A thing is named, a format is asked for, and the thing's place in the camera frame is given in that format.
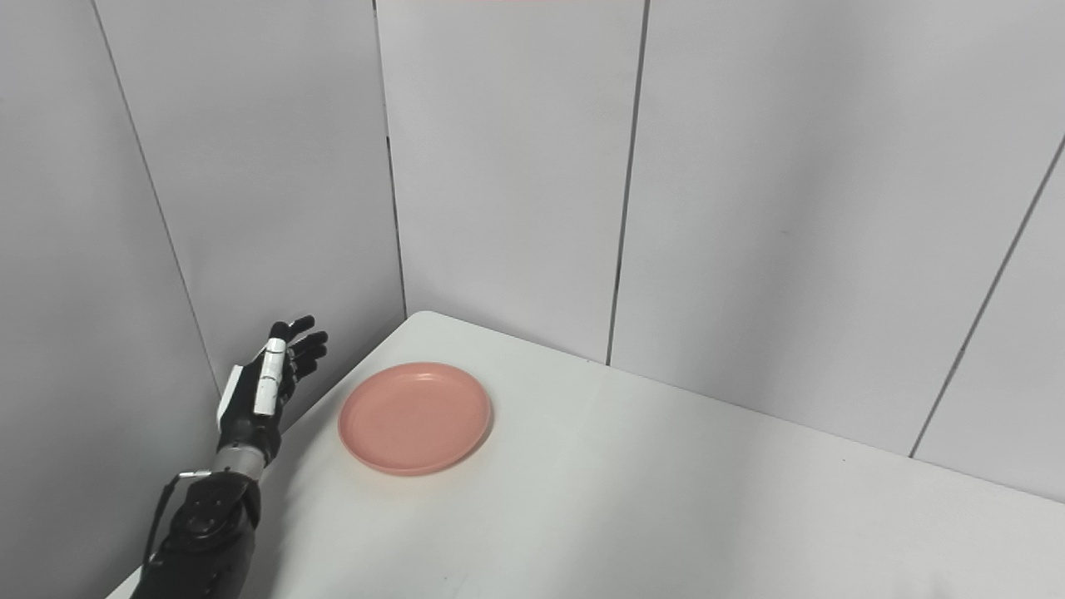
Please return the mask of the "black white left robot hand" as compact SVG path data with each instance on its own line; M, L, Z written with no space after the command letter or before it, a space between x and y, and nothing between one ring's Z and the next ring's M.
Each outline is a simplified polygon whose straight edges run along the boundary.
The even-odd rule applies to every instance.
M297 384L327 355L327 331L313 331L315 317L271 326L269 338L247 365L236 365L218 406L218 448L253 448L271 465L282 443L280 420Z

